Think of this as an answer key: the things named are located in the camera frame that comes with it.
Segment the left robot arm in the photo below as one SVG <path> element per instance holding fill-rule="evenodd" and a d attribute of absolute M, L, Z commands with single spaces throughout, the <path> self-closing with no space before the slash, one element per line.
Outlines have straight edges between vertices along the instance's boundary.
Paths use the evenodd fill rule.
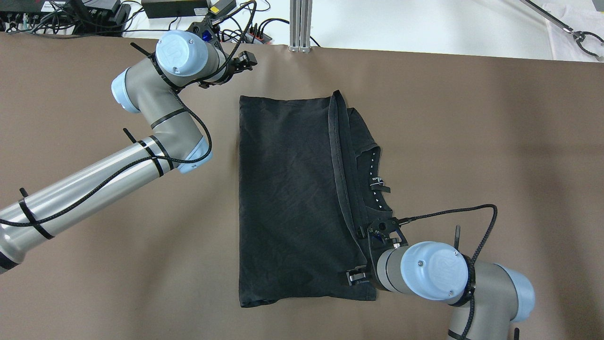
<path fill-rule="evenodd" d="M 173 30 L 154 52 L 125 69 L 111 84 L 115 101 L 142 114 L 153 133 L 120 151 L 1 210 L 1 272 L 24 262 L 41 243 L 169 173 L 185 174 L 213 157 L 213 141 L 203 121 L 181 101 L 192 84 L 222 85 L 253 69 L 255 55 L 225 52 L 214 33 Z"/>

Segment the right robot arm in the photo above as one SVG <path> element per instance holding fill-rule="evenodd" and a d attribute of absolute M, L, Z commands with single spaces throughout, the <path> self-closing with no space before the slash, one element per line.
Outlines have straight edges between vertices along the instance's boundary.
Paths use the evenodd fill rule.
<path fill-rule="evenodd" d="M 472 260 L 457 245 L 409 245 L 401 232 L 404 223 L 380 218 L 358 231 L 368 260 L 346 272 L 350 286 L 369 283 L 453 307 L 449 340 L 506 340 L 512 325 L 530 316 L 536 294 L 525 275 Z"/>

